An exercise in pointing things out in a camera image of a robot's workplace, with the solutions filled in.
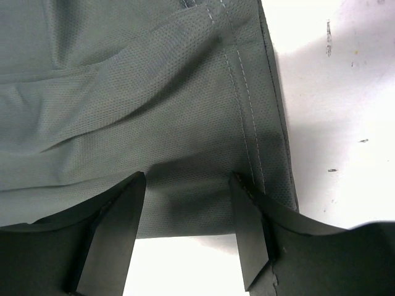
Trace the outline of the dark grey t-shirt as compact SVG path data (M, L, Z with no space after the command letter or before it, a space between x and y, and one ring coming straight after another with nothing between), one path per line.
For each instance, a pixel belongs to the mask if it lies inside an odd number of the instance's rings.
M2 1L1 224L141 171L139 237L233 230L237 171L299 208L259 1Z

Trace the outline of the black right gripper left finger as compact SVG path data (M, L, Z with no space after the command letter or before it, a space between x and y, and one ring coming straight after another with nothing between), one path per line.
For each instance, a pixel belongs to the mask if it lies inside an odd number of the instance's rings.
M32 224L1 228L2 295L122 295L146 191L142 172Z

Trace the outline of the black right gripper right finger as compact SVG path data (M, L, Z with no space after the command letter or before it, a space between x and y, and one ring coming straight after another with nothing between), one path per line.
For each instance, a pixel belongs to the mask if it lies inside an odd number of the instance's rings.
M306 217L232 173L244 288L250 295L393 295L394 223L350 230Z

